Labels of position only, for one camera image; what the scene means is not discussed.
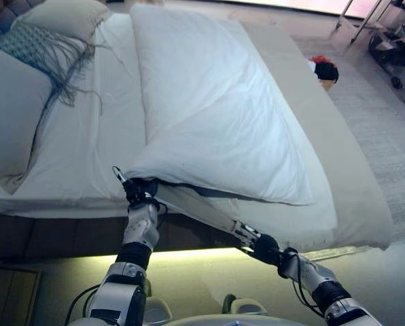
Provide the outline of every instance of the decorative pillow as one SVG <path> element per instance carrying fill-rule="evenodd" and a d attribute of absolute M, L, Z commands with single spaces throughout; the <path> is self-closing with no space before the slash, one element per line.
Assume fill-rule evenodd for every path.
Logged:
<path fill-rule="evenodd" d="M 68 82 L 72 72 L 94 54 L 94 46 L 84 41 L 25 22 L 0 36 L 0 50 L 48 75 L 54 95 L 68 105 L 73 105 L 76 91 Z"/>
<path fill-rule="evenodd" d="M 95 27 L 110 14 L 109 8 L 95 0 L 46 0 L 19 17 L 17 22 L 28 22 L 89 41 Z"/>
<path fill-rule="evenodd" d="M 51 91 L 47 75 L 0 50 L 0 175 L 27 170 L 35 130 Z"/>

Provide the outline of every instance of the headboard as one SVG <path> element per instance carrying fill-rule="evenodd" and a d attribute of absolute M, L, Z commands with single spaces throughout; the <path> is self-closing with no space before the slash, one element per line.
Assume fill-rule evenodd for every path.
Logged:
<path fill-rule="evenodd" d="M 44 0 L 0 0 L 0 35 L 6 33 L 15 18 Z"/>

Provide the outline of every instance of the gray rug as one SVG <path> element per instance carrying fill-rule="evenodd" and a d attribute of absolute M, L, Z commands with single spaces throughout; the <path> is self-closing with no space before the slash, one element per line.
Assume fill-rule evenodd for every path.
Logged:
<path fill-rule="evenodd" d="M 337 64 L 340 79 L 330 97 L 381 186 L 393 217 L 393 241 L 405 241 L 405 121 L 328 40 L 294 39 L 307 58 L 324 54 Z"/>

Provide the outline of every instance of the silver robot arm segment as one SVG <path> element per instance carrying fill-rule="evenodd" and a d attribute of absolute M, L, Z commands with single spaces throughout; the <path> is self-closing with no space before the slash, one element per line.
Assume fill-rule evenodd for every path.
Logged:
<path fill-rule="evenodd" d="M 145 271 L 159 239 L 159 204 L 154 199 L 157 183 L 128 180 L 117 167 L 113 171 L 126 191 L 128 225 L 116 261 L 92 299 L 88 318 L 78 319 L 71 326 L 140 326 L 143 322 Z"/>

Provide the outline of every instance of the robotic arm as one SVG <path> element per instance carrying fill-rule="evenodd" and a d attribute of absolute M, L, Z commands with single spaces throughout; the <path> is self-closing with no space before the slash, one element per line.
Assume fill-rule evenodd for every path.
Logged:
<path fill-rule="evenodd" d="M 157 184 L 142 179 L 128 180 L 116 167 L 113 171 L 129 202 L 128 226 L 122 248 L 92 300 L 89 317 L 78 319 L 70 326 L 140 326 L 143 322 L 145 270 L 159 239 L 156 228 L 159 204 L 154 199 Z M 234 234 L 243 245 L 240 250 L 276 266 L 281 277 L 298 283 L 304 304 L 323 317 L 327 325 L 381 325 L 343 289 L 331 270 L 309 261 L 295 249 L 287 248 L 281 252 L 274 238 L 260 234 L 248 225 L 237 223 Z M 302 288 L 311 294 L 320 312 L 308 304 Z"/>
<path fill-rule="evenodd" d="M 278 267 L 278 274 L 299 284 L 304 304 L 325 319 L 328 326 L 380 326 L 381 324 L 337 282 L 334 273 L 301 256 L 295 249 L 279 251 L 277 241 L 241 224 L 236 236 L 246 245 L 242 251 L 266 264 Z M 320 312 L 306 301 L 304 288 Z"/>

